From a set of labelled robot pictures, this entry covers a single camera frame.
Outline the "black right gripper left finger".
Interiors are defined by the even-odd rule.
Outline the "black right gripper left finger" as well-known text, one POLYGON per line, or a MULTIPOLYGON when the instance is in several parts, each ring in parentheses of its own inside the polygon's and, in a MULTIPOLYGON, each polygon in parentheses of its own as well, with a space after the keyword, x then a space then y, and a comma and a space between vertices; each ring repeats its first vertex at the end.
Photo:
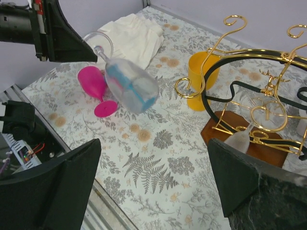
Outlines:
POLYGON ((79 230, 93 187, 101 142, 78 148, 0 181, 2 230, 79 230))

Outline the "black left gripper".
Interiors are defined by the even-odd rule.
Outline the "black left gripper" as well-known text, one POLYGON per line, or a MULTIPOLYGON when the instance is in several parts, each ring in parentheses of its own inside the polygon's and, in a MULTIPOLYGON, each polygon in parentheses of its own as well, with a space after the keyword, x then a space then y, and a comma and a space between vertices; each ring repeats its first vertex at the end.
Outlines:
POLYGON ((67 22, 57 0, 29 0, 26 5, 1 1, 0 40, 34 45, 40 61, 98 60, 92 48, 67 22))

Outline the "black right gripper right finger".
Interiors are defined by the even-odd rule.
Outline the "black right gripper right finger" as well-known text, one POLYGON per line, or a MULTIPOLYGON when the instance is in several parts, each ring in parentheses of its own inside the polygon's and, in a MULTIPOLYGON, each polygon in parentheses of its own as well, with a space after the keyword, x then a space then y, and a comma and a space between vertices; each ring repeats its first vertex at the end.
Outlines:
POLYGON ((218 139, 207 145, 223 214, 233 230, 305 230, 307 178, 218 139))

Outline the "frosted clear wine glass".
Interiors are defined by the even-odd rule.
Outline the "frosted clear wine glass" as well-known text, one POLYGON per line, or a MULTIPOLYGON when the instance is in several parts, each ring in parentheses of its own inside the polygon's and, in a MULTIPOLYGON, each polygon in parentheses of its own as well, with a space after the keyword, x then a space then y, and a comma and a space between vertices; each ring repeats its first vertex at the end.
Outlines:
POLYGON ((115 56, 113 42, 105 33, 89 33, 83 41, 91 47, 98 61, 105 62, 106 83, 123 107, 141 114, 156 103, 159 96, 156 79, 132 61, 115 56))

